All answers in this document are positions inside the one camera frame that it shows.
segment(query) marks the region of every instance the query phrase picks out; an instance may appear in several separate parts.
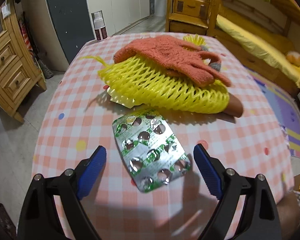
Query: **blue dot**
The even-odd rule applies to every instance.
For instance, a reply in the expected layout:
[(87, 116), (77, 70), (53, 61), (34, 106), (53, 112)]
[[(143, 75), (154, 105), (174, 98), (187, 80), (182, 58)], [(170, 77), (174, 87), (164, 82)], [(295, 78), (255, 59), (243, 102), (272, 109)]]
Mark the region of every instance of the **blue dot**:
[(62, 120), (64, 117), (65, 117), (65, 114), (62, 113), (62, 114), (59, 114), (58, 119), (59, 119), (59, 120)]

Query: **blue gripper pad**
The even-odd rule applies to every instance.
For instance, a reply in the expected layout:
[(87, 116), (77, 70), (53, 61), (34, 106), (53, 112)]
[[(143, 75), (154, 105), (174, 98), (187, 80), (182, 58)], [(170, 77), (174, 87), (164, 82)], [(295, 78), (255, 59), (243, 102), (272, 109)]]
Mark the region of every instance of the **blue gripper pad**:
[(93, 159), (90, 160), (87, 168), (78, 180), (77, 197), (79, 200), (82, 200), (84, 197), (89, 195), (93, 184), (95, 183), (100, 171), (106, 163), (106, 159), (106, 149), (101, 146)]
[(209, 159), (210, 156), (207, 156), (205, 152), (203, 147), (201, 148), (199, 144), (196, 145), (193, 150), (194, 161), (199, 168), (210, 194), (220, 200), (222, 198), (221, 178), (214, 169)]

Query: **red dot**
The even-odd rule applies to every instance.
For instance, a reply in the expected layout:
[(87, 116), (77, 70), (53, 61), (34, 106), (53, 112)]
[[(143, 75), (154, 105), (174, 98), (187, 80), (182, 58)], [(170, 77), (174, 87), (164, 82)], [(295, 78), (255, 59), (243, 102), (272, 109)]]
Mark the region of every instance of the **red dot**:
[(133, 179), (131, 179), (131, 185), (132, 186), (137, 186)]
[(197, 144), (202, 144), (202, 146), (203, 146), (206, 150), (208, 150), (208, 148), (209, 148), (209, 144), (208, 144), (207, 141), (205, 141), (205, 140), (199, 140), (199, 141), (197, 142)]

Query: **yellow foam net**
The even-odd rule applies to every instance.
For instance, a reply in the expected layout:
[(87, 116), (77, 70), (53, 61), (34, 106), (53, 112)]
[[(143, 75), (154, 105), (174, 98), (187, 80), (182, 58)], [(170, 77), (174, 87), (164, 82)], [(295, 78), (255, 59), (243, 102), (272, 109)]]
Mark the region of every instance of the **yellow foam net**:
[[(204, 45), (198, 35), (187, 35), (184, 40)], [(229, 94), (220, 80), (200, 88), (187, 77), (171, 77), (152, 60), (141, 55), (118, 64), (107, 64), (100, 57), (87, 56), (102, 63), (98, 71), (101, 79), (118, 94), (133, 98), (135, 104), (204, 114), (222, 112), (229, 102)]]

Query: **pink and white gingham tablecloth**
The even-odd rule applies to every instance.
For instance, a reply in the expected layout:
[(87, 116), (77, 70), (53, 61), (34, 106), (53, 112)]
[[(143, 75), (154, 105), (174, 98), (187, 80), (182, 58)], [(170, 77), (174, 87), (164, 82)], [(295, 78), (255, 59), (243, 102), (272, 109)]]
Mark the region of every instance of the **pink and white gingham tablecloth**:
[[(101, 43), (88, 42), (73, 60), (58, 86), (40, 129), (35, 148), (32, 175), (60, 175), (89, 158), (103, 145), (107, 162), (90, 195), (82, 205), (103, 240), (197, 239), (209, 221), (217, 200), (210, 195), (197, 165), (193, 171), (149, 193), (141, 193), (123, 166), (112, 122), (131, 110), (110, 102), (97, 70), (103, 66), (82, 56), (98, 55), (113, 62), (114, 53), (141, 37), (163, 33), (140, 33), (110, 37)], [(185, 34), (169, 33), (177, 38)], [(184, 150), (193, 154), (201, 142), (212, 157), (234, 168), (240, 175), (262, 173), (269, 182), (275, 201), (283, 196), (282, 174), (286, 187), (293, 186), (290, 153), (267, 99), (241, 63), (216, 39), (205, 37), (210, 51), (222, 58), (222, 73), (231, 79), (229, 92), (244, 105), (241, 118), (225, 114), (205, 115), (160, 109)], [(72, 237), (62, 205), (56, 201), (60, 221)], [(228, 231), (233, 236), (243, 207), (240, 198)]]

